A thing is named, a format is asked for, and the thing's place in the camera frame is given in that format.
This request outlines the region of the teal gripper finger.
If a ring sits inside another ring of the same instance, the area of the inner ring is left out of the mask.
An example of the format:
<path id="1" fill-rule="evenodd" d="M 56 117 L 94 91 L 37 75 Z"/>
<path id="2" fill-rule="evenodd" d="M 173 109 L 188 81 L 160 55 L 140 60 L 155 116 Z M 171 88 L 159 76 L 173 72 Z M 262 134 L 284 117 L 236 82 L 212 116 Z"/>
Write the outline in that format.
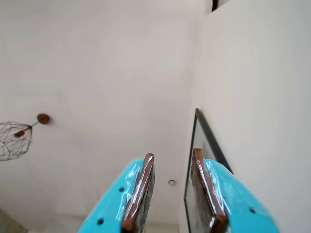
<path id="1" fill-rule="evenodd" d="M 191 232 L 277 233 L 259 200 L 222 164 L 193 149 L 191 160 Z"/>
<path id="2" fill-rule="evenodd" d="M 142 233 L 155 185 L 155 158 L 133 160 L 100 198 L 78 233 Z"/>

